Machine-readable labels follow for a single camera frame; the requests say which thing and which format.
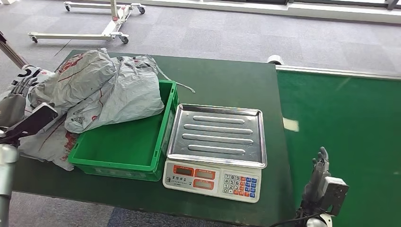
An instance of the silver metal pole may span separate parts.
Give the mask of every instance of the silver metal pole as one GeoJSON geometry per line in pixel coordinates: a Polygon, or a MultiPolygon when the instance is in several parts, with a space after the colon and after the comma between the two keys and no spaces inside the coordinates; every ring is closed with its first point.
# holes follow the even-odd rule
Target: silver metal pole
{"type": "Polygon", "coordinates": [[[21,57],[17,52],[15,52],[12,47],[8,44],[7,39],[4,37],[3,33],[0,31],[0,50],[2,50],[20,69],[24,65],[28,65],[28,62],[21,57]]]}
{"type": "Polygon", "coordinates": [[[0,144],[0,155],[2,157],[0,161],[0,227],[8,227],[15,163],[19,159],[19,154],[14,146],[0,144]]]}
{"type": "Polygon", "coordinates": [[[112,9],[112,18],[115,20],[118,18],[118,13],[117,13],[117,0],[110,0],[110,8],[112,9]]]}

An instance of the digital scale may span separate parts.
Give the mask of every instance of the digital scale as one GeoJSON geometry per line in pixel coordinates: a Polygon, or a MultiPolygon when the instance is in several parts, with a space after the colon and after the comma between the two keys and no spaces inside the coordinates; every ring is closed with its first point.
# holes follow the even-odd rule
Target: digital scale
{"type": "Polygon", "coordinates": [[[259,200],[266,159],[261,111],[180,104],[163,185],[255,203],[259,200]]]}

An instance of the white string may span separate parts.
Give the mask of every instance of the white string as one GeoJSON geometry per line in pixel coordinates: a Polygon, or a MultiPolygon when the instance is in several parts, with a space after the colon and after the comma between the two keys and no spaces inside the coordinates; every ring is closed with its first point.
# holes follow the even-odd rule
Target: white string
{"type": "MultiPolygon", "coordinates": [[[[170,79],[168,76],[166,76],[164,73],[163,73],[163,71],[159,68],[159,66],[156,64],[156,68],[157,68],[157,70],[163,75],[163,77],[164,78],[166,78],[167,80],[172,80],[172,79],[170,79]]],[[[184,85],[184,84],[180,84],[180,83],[177,83],[178,85],[181,85],[181,86],[183,86],[183,87],[186,87],[187,89],[189,89],[192,93],[195,93],[195,90],[194,89],[192,89],[191,87],[189,87],[189,86],[187,86],[187,85],[184,85]]]]}

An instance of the stainless steel tray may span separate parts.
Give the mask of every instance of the stainless steel tray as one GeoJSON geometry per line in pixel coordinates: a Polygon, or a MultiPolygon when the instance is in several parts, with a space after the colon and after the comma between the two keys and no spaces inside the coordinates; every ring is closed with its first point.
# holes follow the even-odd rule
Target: stainless steel tray
{"type": "Polygon", "coordinates": [[[265,168],[266,146],[260,110],[180,104],[167,157],[265,168]]]}

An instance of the metal base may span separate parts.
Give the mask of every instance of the metal base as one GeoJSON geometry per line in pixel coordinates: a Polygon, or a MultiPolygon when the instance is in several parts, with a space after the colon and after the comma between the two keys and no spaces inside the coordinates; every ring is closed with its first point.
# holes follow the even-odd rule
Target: metal base
{"type": "Polygon", "coordinates": [[[30,32],[28,36],[37,43],[38,39],[79,39],[79,40],[107,40],[111,41],[118,37],[124,44],[128,43],[127,34],[119,32],[121,25],[124,24],[130,16],[134,7],[136,7],[141,14],[145,13],[145,6],[140,3],[132,3],[130,5],[116,5],[115,0],[111,1],[111,4],[91,4],[91,3],[74,3],[65,1],[64,6],[67,11],[71,8],[92,8],[92,9],[111,9],[112,20],[106,26],[101,34],[50,34],[50,33],[38,33],[30,32]]]}

